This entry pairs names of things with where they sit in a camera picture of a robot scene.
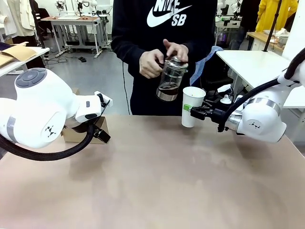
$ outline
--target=dark clothing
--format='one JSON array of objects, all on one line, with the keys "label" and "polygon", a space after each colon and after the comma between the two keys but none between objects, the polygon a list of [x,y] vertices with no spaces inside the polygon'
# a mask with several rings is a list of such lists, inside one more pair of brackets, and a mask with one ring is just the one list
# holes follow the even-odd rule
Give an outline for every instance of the dark clothing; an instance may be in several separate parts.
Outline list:
[{"label": "dark clothing", "polygon": [[260,0],[243,0],[240,7],[240,16],[243,17],[240,25],[247,28],[249,31],[255,31],[260,2]]},{"label": "dark clothing", "polygon": [[[26,36],[26,37],[14,37],[12,38],[14,44],[20,44],[22,42],[28,42],[27,46],[37,47],[37,42],[34,36]],[[31,60],[26,63],[28,69],[30,68],[45,68],[41,57],[37,57],[34,60]]]},{"label": "dark clothing", "polygon": [[[238,28],[235,39],[230,43],[230,50],[239,50],[240,45],[243,43],[248,31],[249,30],[243,26],[240,26]],[[247,49],[248,51],[252,49],[253,42],[254,42],[254,38],[249,36],[249,43]]]},{"label": "dark clothing", "polygon": [[[126,62],[134,77],[131,109],[134,115],[180,115],[182,91],[176,101],[156,97],[160,77],[140,75],[139,59],[146,51],[160,50],[166,56],[163,39],[189,49],[189,72],[207,56],[214,42],[213,24],[217,0],[114,0],[112,49]],[[191,74],[183,77],[182,90]]]}]

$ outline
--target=person in yellow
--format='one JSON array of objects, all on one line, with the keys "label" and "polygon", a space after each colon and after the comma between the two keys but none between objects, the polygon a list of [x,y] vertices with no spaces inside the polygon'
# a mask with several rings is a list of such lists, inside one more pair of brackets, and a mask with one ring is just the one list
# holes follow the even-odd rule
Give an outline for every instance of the person in yellow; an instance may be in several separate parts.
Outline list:
[{"label": "person in yellow", "polygon": [[[275,18],[276,9],[279,0],[261,0],[258,11],[258,24],[256,26],[256,32],[262,32],[263,30],[270,30],[273,20]],[[297,10],[297,0],[282,0],[279,16],[276,21],[275,30],[281,30],[291,15]]]}]

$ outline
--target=black pole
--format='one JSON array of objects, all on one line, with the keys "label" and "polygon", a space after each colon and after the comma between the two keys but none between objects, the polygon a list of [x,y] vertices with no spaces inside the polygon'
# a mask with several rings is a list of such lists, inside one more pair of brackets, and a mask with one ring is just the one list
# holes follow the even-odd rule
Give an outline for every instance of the black pole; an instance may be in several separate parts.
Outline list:
[{"label": "black pole", "polygon": [[277,21],[277,18],[278,18],[280,9],[281,9],[281,5],[282,5],[282,0],[279,0],[278,5],[277,5],[277,10],[276,10],[276,13],[275,13],[275,16],[274,16],[273,24],[271,26],[271,30],[270,30],[270,33],[269,33],[269,36],[268,36],[268,39],[267,39],[267,42],[266,42],[266,46],[263,50],[264,52],[266,52],[268,47],[269,47],[269,43],[270,43],[273,31],[275,30],[275,25],[276,25],[276,21]]},{"label": "black pole", "polygon": [[41,31],[40,31],[40,27],[38,25],[38,21],[37,21],[37,17],[36,17],[36,11],[35,11],[35,7],[34,7],[34,4],[33,4],[34,0],[29,0],[29,1],[30,1],[30,7],[32,9],[32,15],[33,15],[34,22],[35,22],[36,32],[37,32],[41,47],[44,49],[46,46],[44,45],[43,38],[42,38],[42,35],[41,35]]}]

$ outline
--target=blue cloth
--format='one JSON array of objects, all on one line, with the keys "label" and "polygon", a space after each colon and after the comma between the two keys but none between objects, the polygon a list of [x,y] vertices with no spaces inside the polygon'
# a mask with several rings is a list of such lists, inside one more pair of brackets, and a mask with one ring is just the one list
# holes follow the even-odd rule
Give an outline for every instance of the blue cloth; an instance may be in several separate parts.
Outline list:
[{"label": "blue cloth", "polygon": [[195,70],[194,75],[192,75],[192,77],[190,78],[190,86],[192,86],[194,84],[194,82],[196,82],[199,79],[199,77],[202,75],[205,62],[207,62],[209,59],[211,59],[211,57],[217,51],[223,51],[223,49],[218,46],[212,46],[211,52],[207,55],[207,57],[196,62],[196,70]]}]

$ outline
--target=black office chair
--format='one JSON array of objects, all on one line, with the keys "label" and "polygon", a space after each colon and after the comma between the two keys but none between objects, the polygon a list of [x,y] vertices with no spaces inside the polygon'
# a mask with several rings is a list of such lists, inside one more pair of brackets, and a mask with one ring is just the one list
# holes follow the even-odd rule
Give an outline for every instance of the black office chair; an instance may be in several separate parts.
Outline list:
[{"label": "black office chair", "polygon": [[207,94],[214,91],[215,96],[218,88],[233,83],[233,79],[228,77],[228,71],[229,67],[215,53],[204,65],[203,73],[200,77],[201,87]]}]

